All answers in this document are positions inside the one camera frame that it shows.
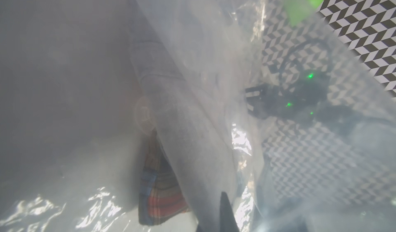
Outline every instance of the gray cloth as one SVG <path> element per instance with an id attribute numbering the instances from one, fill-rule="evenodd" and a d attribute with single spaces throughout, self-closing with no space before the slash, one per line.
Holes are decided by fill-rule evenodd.
<path id="1" fill-rule="evenodd" d="M 150 102 L 164 151 L 200 226 L 204 231 L 218 232 L 221 192 L 226 192 L 231 201 L 235 198 L 232 149 L 202 108 L 196 90 L 181 75 L 136 0 L 128 0 L 128 4 L 131 61 Z"/>

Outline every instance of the plastic bag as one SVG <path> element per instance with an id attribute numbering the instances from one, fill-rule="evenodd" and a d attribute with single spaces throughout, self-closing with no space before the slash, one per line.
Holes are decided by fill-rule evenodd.
<path id="1" fill-rule="evenodd" d="M 252 197 L 259 187 L 260 226 L 281 229 L 324 207 L 389 204 L 394 105 L 306 0 L 137 2 L 192 89 L 226 108 L 196 95 L 211 120 L 225 125 L 225 139 L 231 125 L 243 125 L 254 135 L 247 137 L 252 152 L 261 142 L 262 176 L 243 179 L 251 180 Z M 312 15 L 292 27 L 285 4 Z M 245 177 L 260 172 L 253 167 L 260 153 L 234 150 L 246 160 Z M 237 219 L 241 230 L 249 230 L 249 217 Z"/>

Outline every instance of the black and white chevron pattern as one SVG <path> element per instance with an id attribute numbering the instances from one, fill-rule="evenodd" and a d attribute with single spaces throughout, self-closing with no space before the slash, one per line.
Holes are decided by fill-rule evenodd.
<path id="1" fill-rule="evenodd" d="M 396 85 L 395 0 L 324 0 L 318 14 L 330 29 L 364 61 L 372 76 L 386 86 Z M 318 44 L 309 44 L 295 52 L 304 69 L 326 70 L 333 60 L 328 100 L 348 105 L 370 116 L 387 117 L 381 100 L 368 88 L 369 75 L 356 71 L 353 54 L 345 53 L 328 28 L 315 19 L 290 27 L 283 0 L 268 0 L 264 20 L 262 56 L 263 76 L 278 85 L 279 66 L 291 47 L 312 39 L 326 41 L 332 52 Z M 288 86 L 299 75 L 290 64 L 281 73 Z M 262 143 L 270 159 L 272 179 L 278 201 L 290 197 L 322 199 L 342 204 L 372 204 L 389 201 L 396 195 L 396 174 L 375 160 L 363 160 L 359 151 L 346 145 L 339 136 L 319 122 L 302 128 L 293 121 L 277 120 Z M 347 183 L 340 179 L 349 179 Z"/>
<path id="2" fill-rule="evenodd" d="M 319 14 L 396 97 L 396 0 L 324 0 Z"/>

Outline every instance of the gray wall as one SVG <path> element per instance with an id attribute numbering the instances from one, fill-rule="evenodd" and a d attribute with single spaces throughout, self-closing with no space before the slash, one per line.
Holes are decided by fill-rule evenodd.
<path id="1" fill-rule="evenodd" d="M 62 203 L 101 186 L 136 204 L 141 91 L 125 5 L 0 0 L 0 216 L 37 194 Z"/>

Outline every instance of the transparent plastic sheet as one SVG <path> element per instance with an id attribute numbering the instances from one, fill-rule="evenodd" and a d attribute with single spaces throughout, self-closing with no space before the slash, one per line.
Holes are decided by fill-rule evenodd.
<path id="1" fill-rule="evenodd" d="M 284 7 L 290 1 L 311 14 L 295 27 Z M 394 104 L 306 0 L 137 2 L 192 89 L 207 89 L 223 102 L 219 107 L 227 108 L 219 112 L 196 95 L 202 109 L 215 114 L 211 119 L 219 128 L 228 125 L 225 140 L 229 125 L 239 125 L 230 121 L 243 121 L 243 131 L 253 135 L 249 141 L 261 142 L 265 167 L 246 189 L 263 216 L 254 230 L 276 231 L 326 208 L 336 213 L 352 204 L 391 204 L 396 194 Z M 282 114 L 296 105 L 286 93 L 293 93 L 304 77 L 321 78 L 313 87 L 325 90 L 325 98 L 296 108 L 293 117 Z M 248 104 L 241 103 L 248 88 Z M 263 89 L 274 90 L 261 97 L 274 106 L 257 111 L 254 92 Z M 316 96 L 314 89 L 298 98 Z M 244 109 L 252 116 L 247 118 Z M 257 174 L 253 169 L 245 169 L 245 176 Z M 247 224 L 240 229 L 248 231 L 251 219 L 247 213 L 237 218 Z"/>
<path id="2" fill-rule="evenodd" d="M 153 49 L 158 46 L 155 37 L 141 40 L 136 36 L 138 26 L 132 16 L 131 60 L 151 103 L 158 135 L 183 195 L 200 226 L 207 231 L 216 231 L 219 229 L 216 217 L 219 216 L 220 192 L 227 192 L 234 204 L 239 228 L 248 231 L 254 208 L 253 166 L 257 165 L 260 173 L 262 159 L 253 162 L 254 150 L 259 149 L 259 143 L 255 137 L 249 136 L 251 126 L 243 85 L 247 77 L 238 68 L 245 61 L 245 56 L 240 54 L 247 44 L 243 42 L 245 37 L 238 26 L 230 24 L 216 0 L 136 1 L 172 57 L 171 61 L 162 60 L 158 67 L 156 63 L 150 65 L 137 60 L 141 53 L 136 52 L 145 47 L 153 51 L 151 57 L 156 58 L 158 52 Z M 183 149 L 185 144 L 198 152 L 192 164 L 204 164 L 207 173 L 196 170 L 188 173 L 185 166 L 179 167 L 191 162 L 188 159 L 191 153 L 176 160 L 181 153 L 188 152 Z M 192 190 L 190 184 L 183 184 L 188 181 L 186 178 L 197 178 L 200 185 L 208 187 L 202 191 Z M 206 192 L 209 202 L 196 202 Z M 206 213 L 211 214 L 210 219 L 216 220 L 210 227 L 203 218 Z"/>
<path id="3" fill-rule="evenodd" d="M 189 213 L 139 224 L 146 137 L 125 6 L 0 0 L 1 232 L 196 229 Z"/>

